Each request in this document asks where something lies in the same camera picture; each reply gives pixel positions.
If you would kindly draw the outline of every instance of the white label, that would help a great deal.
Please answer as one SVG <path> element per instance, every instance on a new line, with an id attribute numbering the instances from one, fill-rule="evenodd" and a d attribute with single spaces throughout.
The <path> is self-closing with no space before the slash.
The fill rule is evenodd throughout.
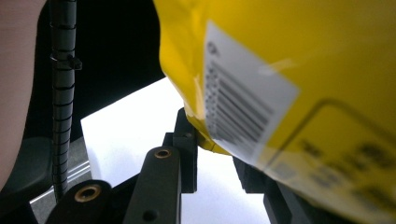
<path id="1" fill-rule="evenodd" d="M 255 164 L 298 88 L 212 21 L 206 30 L 204 71 L 210 136 L 242 161 Z"/>

